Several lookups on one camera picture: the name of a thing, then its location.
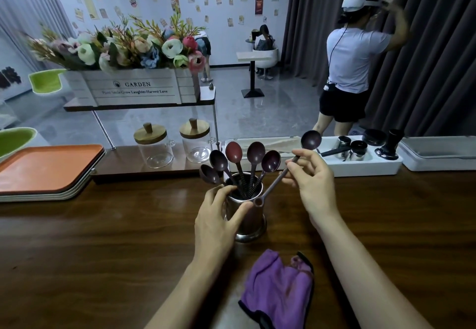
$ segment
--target long black hair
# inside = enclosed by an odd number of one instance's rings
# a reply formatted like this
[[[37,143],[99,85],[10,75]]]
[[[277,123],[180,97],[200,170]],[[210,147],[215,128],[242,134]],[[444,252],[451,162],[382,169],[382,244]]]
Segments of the long black hair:
[[[337,21],[339,24],[354,24],[362,17],[364,17],[367,13],[370,13],[370,16],[373,16],[377,13],[378,7],[375,6],[364,6],[358,11],[354,12],[342,12],[340,15],[339,20]]]
[[[266,25],[261,25],[259,28],[259,34],[263,35],[264,38],[266,39],[266,43],[268,44],[268,47],[273,47],[273,36],[269,34],[268,26]]]

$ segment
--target forearm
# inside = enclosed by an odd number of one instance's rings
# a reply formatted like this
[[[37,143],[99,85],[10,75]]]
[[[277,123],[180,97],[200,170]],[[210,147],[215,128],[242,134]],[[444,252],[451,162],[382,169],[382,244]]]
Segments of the forearm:
[[[185,329],[215,280],[215,273],[190,264],[175,289],[147,324],[146,329]]]
[[[318,225],[332,266],[363,329],[431,328],[342,218]]]
[[[409,33],[410,28],[405,18],[405,12],[401,7],[398,7],[395,11],[395,35],[398,35],[402,40],[406,41],[408,40]]]

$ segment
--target orange tray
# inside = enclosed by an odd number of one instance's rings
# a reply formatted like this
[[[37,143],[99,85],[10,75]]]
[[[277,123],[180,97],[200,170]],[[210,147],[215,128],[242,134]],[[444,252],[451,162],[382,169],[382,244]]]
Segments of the orange tray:
[[[102,145],[22,149],[0,163],[0,195],[66,191],[103,150]]]

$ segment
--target gray tile floor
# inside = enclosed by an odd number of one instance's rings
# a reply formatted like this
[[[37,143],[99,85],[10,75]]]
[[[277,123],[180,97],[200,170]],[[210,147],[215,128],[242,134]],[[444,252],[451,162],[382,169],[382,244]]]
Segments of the gray tile floor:
[[[307,80],[279,74],[270,81],[256,79],[265,97],[244,99],[249,88],[247,67],[213,69],[217,88],[216,111],[219,139],[302,135],[312,129],[319,113],[316,87]],[[8,101],[20,121],[15,126],[36,128],[51,145],[100,143],[108,147],[91,112],[66,112],[63,98],[45,99],[32,92]],[[180,141],[179,127],[190,117],[208,121],[213,128],[211,106],[98,111],[116,146],[134,145],[134,131],[143,122],[167,128],[169,138]],[[334,125],[325,135],[333,135]]]

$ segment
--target person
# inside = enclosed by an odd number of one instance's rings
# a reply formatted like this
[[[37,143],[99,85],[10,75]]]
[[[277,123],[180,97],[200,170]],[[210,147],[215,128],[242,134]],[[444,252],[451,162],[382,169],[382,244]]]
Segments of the person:
[[[360,327],[431,328],[343,221],[337,209],[334,175],[323,158],[310,150],[296,149],[293,153],[301,158],[296,164],[287,161],[289,172],[283,182],[299,188],[304,207],[324,242]],[[178,329],[192,324],[231,251],[241,221],[252,207],[247,201],[230,221],[223,220],[223,202],[235,188],[219,186],[206,193],[195,220],[192,263],[146,329]]]
[[[255,39],[255,50],[257,51],[270,51],[274,49],[274,38],[269,34],[268,26],[261,25],[259,28],[259,36]],[[256,68],[258,75],[263,75],[265,69]]]
[[[193,38],[199,44],[199,51],[203,56],[205,56],[205,71],[203,72],[202,82],[211,82],[213,81],[210,73],[211,45],[208,35],[205,31],[200,31],[198,34],[193,36]]]
[[[370,59],[375,54],[401,48],[409,37],[403,9],[393,0],[382,0],[382,8],[395,14],[395,33],[364,31],[371,18],[376,17],[381,3],[363,1],[362,8],[343,7],[339,23],[345,23],[344,27],[332,31],[327,38],[329,76],[319,99],[318,122],[313,128],[321,135],[334,119],[334,135],[347,136],[354,122],[365,117]]]

